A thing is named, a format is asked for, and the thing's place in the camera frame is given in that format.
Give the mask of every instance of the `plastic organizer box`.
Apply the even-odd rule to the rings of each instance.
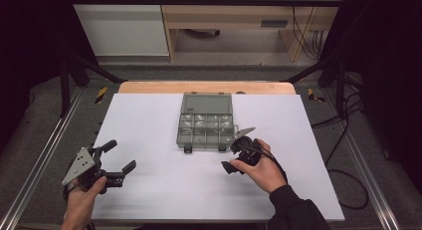
[[[226,151],[235,133],[231,94],[184,94],[177,145],[185,153],[193,148]]]

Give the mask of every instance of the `floor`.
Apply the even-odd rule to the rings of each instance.
[[[101,61],[111,73],[130,80],[227,81],[284,80],[315,62],[305,55],[295,63],[288,61],[277,31],[248,30],[222,30],[218,37],[182,32],[173,63],[156,57],[137,58],[135,62],[116,58]],[[61,128],[59,79],[49,80],[32,90],[33,101],[0,158],[0,214],[3,216],[0,229],[13,229],[7,225],[16,226],[15,229],[58,229],[66,209],[60,182],[67,163],[81,146],[94,143],[112,94],[118,89],[118,85],[94,73],[89,72],[89,75],[92,80],[87,88],[72,87],[78,105],[70,111],[69,122]],[[310,123],[335,115],[334,88],[320,89],[316,82],[318,75],[314,73],[295,84]],[[107,87],[105,98],[95,104],[102,87]],[[309,89],[314,91],[315,99],[309,98]],[[346,88],[347,94],[353,92],[353,88]],[[353,103],[359,107],[359,98],[350,98],[350,104]],[[314,128],[323,159],[328,158],[344,128],[344,121]],[[58,138],[49,141],[52,133]],[[332,156],[329,168],[344,170],[359,181],[366,182],[369,178],[370,184],[365,187],[371,196],[369,204],[361,210],[343,207],[346,220],[330,223],[332,229],[422,229],[422,197],[400,164],[384,159],[382,146],[364,110],[349,117],[347,133]],[[364,203],[365,194],[358,182],[335,171],[330,176],[342,203],[355,207]],[[148,227],[188,228],[181,225]],[[205,228],[212,227],[260,229],[262,226],[207,225]]]

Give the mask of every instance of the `gray floor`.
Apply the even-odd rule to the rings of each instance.
[[[181,33],[174,63],[154,58],[144,58],[139,63],[112,62],[104,67],[119,77],[131,80],[261,80],[278,81],[303,70],[314,61],[301,57],[297,63],[287,62],[277,32],[222,31],[213,37],[192,33]],[[81,100],[61,139],[54,148],[49,162],[23,212],[20,212],[17,229],[34,229],[34,224],[43,224],[40,229],[57,226],[62,222],[66,205],[61,198],[61,180],[67,164],[82,147],[94,143],[96,131],[106,115],[112,94],[118,85],[89,72],[92,78],[87,88],[81,91]],[[333,89],[320,90],[316,85],[318,73],[296,84],[296,91],[303,97],[310,122],[318,122],[333,116],[329,102],[318,102],[308,98],[309,88],[326,99]],[[101,87],[108,87],[104,100],[95,104]],[[5,216],[10,209],[27,176],[37,162],[50,134],[59,121],[61,110],[60,82],[55,78],[34,88],[32,104],[25,112],[19,127],[9,141],[0,158],[0,214]],[[422,197],[413,187],[400,164],[386,161],[382,146],[374,133],[365,113],[358,112],[350,117],[349,133],[357,143],[364,159],[373,172],[385,199],[401,229],[422,229]],[[339,124],[315,128],[316,141],[324,159],[340,137]],[[344,140],[329,164],[330,168],[347,171],[359,176],[359,171],[350,156],[350,145]],[[330,175],[341,201],[359,205],[364,201],[361,188],[348,178],[333,173]],[[362,210],[342,208],[346,220],[330,223],[332,229],[388,229],[381,224],[374,205]],[[240,229],[245,226],[228,226],[226,229]]]

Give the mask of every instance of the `hand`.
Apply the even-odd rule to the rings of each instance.
[[[97,195],[106,185],[106,177],[99,178],[87,192],[76,187],[69,193],[68,209],[62,230],[85,229],[91,221]]]
[[[270,146],[257,139],[262,148],[271,151]],[[251,166],[241,160],[232,159],[230,163],[237,169],[245,172],[264,191],[271,193],[277,188],[286,185],[286,180],[279,168],[268,157],[262,155],[260,161],[255,166]]]

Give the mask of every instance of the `white tabletop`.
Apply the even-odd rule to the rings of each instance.
[[[182,94],[116,94],[95,146],[115,139],[103,154],[103,169],[120,171],[133,159],[137,168],[122,188],[99,196],[93,219],[130,221],[266,221],[274,215],[268,193],[247,175],[227,174],[221,161],[228,150],[194,149],[176,144]],[[272,147],[289,184],[311,199],[328,221],[344,220],[297,95],[233,95],[234,123],[254,126],[248,134]]]

